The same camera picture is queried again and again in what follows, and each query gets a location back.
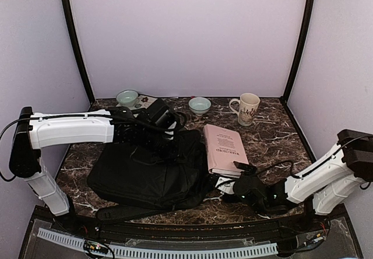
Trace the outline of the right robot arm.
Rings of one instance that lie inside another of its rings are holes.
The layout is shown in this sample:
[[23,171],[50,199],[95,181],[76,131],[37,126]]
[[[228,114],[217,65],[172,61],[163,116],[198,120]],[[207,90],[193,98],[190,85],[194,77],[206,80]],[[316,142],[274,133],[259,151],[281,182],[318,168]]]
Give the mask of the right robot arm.
[[320,215],[330,214],[354,190],[372,183],[372,134],[344,129],[324,156],[299,173],[266,185],[251,164],[236,163],[238,178],[220,177],[214,186],[237,197],[258,214],[284,214],[303,202],[312,207],[297,220],[298,228],[310,232]]

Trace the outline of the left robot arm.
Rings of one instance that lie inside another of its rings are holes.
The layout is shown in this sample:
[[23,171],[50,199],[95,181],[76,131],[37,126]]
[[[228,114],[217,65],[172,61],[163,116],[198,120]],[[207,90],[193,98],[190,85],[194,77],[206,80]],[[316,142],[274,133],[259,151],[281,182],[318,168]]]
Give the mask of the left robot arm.
[[23,179],[41,199],[59,223],[69,233],[82,229],[82,220],[75,215],[69,196],[57,185],[48,172],[41,150],[55,145],[80,143],[131,143],[160,159],[177,158],[180,154],[175,141],[176,133],[184,128],[187,117],[175,111],[162,99],[148,108],[131,110],[128,107],[110,107],[85,113],[44,114],[24,107],[15,125],[9,158],[9,170],[14,178]]

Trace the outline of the white book with pink flowers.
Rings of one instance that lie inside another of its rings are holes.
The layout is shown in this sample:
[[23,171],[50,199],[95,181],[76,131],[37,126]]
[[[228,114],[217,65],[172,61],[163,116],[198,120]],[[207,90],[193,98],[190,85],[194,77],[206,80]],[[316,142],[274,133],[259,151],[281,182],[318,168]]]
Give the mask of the white book with pink flowers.
[[248,158],[240,134],[237,131],[206,124],[203,127],[206,141],[209,173],[227,177],[239,177],[242,170],[234,162],[248,164]]

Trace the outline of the black student backpack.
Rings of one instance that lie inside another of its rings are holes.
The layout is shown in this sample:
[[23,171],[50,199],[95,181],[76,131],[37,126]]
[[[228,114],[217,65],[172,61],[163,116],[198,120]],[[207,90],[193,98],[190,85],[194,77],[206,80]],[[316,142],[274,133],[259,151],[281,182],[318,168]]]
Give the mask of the black student backpack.
[[87,178],[88,186],[101,199],[114,203],[96,212],[98,221],[118,223],[202,203],[213,185],[200,132],[182,131],[174,142],[179,157],[157,163],[146,163],[151,152],[140,146],[105,146]]

